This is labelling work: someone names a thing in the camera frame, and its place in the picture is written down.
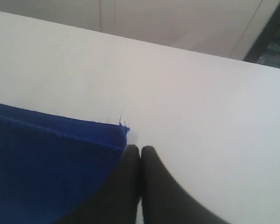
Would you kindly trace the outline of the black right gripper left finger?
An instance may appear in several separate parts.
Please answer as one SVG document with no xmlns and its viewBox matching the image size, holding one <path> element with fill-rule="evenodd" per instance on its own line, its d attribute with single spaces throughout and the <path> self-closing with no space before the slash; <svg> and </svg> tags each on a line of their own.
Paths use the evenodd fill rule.
<svg viewBox="0 0 280 224">
<path fill-rule="evenodd" d="M 128 145 L 112 174 L 57 224 L 134 224 L 140 201 L 140 154 Z"/>
</svg>

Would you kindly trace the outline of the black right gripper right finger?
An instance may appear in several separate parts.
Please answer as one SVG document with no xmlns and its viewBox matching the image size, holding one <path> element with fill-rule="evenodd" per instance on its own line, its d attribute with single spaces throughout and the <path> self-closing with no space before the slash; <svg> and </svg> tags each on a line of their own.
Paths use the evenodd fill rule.
<svg viewBox="0 0 280 224">
<path fill-rule="evenodd" d="M 142 214 L 145 224 L 225 224 L 191 197 L 168 172 L 156 150 L 141 151 Z"/>
</svg>

